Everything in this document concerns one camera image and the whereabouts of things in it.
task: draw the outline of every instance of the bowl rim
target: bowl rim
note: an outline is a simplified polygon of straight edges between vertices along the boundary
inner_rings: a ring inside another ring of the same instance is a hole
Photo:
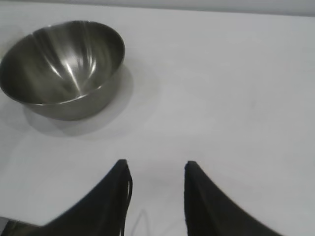
[[[115,74],[117,73],[117,71],[121,68],[122,64],[123,64],[123,61],[125,59],[125,53],[126,53],[126,47],[125,47],[125,43],[124,43],[124,40],[123,38],[121,37],[121,35],[116,31],[114,30],[113,28],[111,28],[110,26],[108,25],[105,25],[103,23],[100,23],[100,22],[96,22],[96,21],[87,21],[87,20],[73,20],[73,21],[66,21],[66,22],[62,22],[62,23],[56,23],[56,24],[51,24],[51,25],[47,25],[47,26],[44,26],[42,28],[39,28],[31,33],[28,33],[27,35],[25,35],[23,38],[19,39],[6,53],[5,55],[2,57],[2,59],[0,59],[0,88],[1,90],[3,91],[3,93],[5,95],[7,95],[9,98],[19,102],[19,103],[22,103],[24,105],[30,105],[30,106],[52,106],[52,105],[59,105],[59,104],[66,104],[66,103],[71,103],[71,102],[74,102],[76,100],[80,100],[86,96],[88,96],[89,94],[91,93],[94,93],[96,92],[97,90],[101,89],[103,86],[105,86],[108,82],[108,80],[106,80],[106,82],[104,82],[103,84],[101,84],[100,86],[92,89],[89,93],[85,93],[83,95],[80,95],[79,97],[75,97],[75,98],[72,98],[72,99],[68,99],[68,100],[65,100],[65,101],[62,101],[62,102],[51,102],[51,103],[32,103],[32,102],[25,102],[21,99],[18,99],[14,96],[12,96],[11,94],[9,94],[7,91],[5,91],[2,87],[2,79],[1,79],[1,68],[2,68],[2,63],[3,61],[5,60],[5,58],[7,57],[7,55],[15,48],[15,46],[17,44],[19,44],[23,39],[25,39],[26,37],[40,31],[40,30],[44,30],[44,29],[47,29],[47,28],[51,28],[51,27],[58,27],[58,26],[62,26],[62,25],[66,25],[66,24],[71,24],[71,23],[76,23],[76,22],[81,22],[81,23],[88,23],[88,24],[96,24],[96,25],[99,25],[99,26],[102,26],[102,27],[105,27],[105,28],[108,28],[110,31],[112,31],[114,34],[116,34],[116,36],[118,36],[118,38],[120,39],[120,42],[122,44],[122,47],[123,47],[123,55],[122,55],[122,58],[117,66],[117,68],[115,68],[115,70],[113,71],[112,75],[109,77],[112,78],[115,76]]]

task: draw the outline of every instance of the stainless steel bowl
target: stainless steel bowl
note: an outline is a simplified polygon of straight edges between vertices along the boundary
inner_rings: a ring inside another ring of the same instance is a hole
[[[99,112],[118,88],[122,38],[100,23],[73,21],[39,29],[0,64],[1,89],[43,116],[76,120]]]

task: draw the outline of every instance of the black object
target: black object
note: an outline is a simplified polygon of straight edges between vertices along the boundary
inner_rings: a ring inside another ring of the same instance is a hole
[[[126,160],[119,160],[81,201],[28,236],[124,236],[132,178]]]
[[[233,203],[194,161],[185,167],[188,236],[280,236]]]

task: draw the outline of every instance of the white table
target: white table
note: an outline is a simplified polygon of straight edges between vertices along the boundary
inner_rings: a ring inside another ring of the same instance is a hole
[[[0,216],[43,225],[126,158],[126,235],[183,236],[184,165],[195,160],[261,222],[314,235],[314,18],[0,2],[1,49],[75,19],[125,40],[120,93],[80,122],[0,93]]]

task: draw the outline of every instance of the metal bowl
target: metal bowl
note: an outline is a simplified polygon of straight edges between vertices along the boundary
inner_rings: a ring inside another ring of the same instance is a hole
[[[43,116],[76,120],[99,112],[118,89],[122,38],[100,23],[73,21],[39,29],[0,64],[0,87]]]

